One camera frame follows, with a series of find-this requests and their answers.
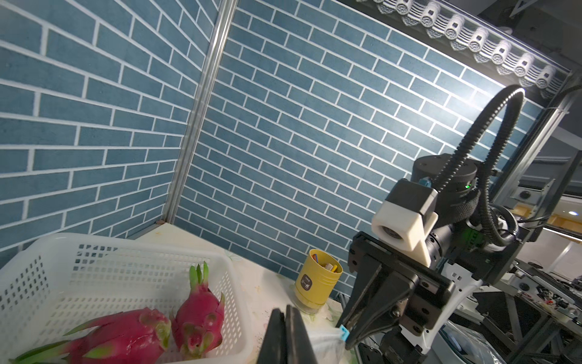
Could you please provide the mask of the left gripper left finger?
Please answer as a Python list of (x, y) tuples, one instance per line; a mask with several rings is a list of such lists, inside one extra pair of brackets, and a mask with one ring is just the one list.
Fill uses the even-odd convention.
[(257, 364), (287, 364), (286, 321), (283, 312), (271, 312)]

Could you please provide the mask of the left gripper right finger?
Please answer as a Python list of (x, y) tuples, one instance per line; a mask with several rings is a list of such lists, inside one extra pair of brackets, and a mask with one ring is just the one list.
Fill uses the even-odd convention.
[(301, 312), (292, 305), (286, 307), (285, 335), (287, 364), (317, 364)]

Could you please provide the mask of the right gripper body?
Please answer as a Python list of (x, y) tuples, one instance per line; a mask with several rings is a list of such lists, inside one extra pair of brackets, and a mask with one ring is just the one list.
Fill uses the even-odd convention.
[(382, 333), (383, 355), (428, 354), (456, 308), (482, 285), (460, 265), (431, 270), (365, 232), (354, 236), (348, 264), (356, 282), (347, 303), (347, 347)]

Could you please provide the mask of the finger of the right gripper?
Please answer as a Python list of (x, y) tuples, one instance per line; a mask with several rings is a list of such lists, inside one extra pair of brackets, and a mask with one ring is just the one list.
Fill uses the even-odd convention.
[(372, 334), (394, 327), (404, 312), (402, 302), (408, 300), (418, 283), (416, 274), (381, 270), (374, 281), (374, 295), (366, 306), (364, 322), (356, 328), (346, 328), (350, 331), (346, 349), (352, 349)]
[(374, 295), (374, 281), (382, 270), (378, 261), (362, 261), (358, 264), (359, 271), (352, 295), (344, 307), (336, 327), (356, 328), (365, 318), (366, 306)]

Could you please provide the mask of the zip-top bag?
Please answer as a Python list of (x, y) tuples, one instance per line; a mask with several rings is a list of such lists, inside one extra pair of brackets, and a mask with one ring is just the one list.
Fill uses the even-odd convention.
[(346, 351), (350, 331), (341, 325), (339, 328), (310, 330), (308, 336), (318, 364), (338, 364)]

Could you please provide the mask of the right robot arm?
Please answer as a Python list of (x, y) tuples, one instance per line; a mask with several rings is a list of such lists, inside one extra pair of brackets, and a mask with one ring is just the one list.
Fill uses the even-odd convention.
[(452, 153), (415, 160), (371, 221), (357, 233), (348, 265), (356, 275), (337, 327), (347, 350), (382, 334), (365, 359), (420, 363), (462, 301), (495, 285), (519, 251), (536, 241), (581, 163), (574, 156), (530, 217), (517, 219), (500, 196), (509, 180), (497, 164), (526, 92), (506, 86), (483, 108)]

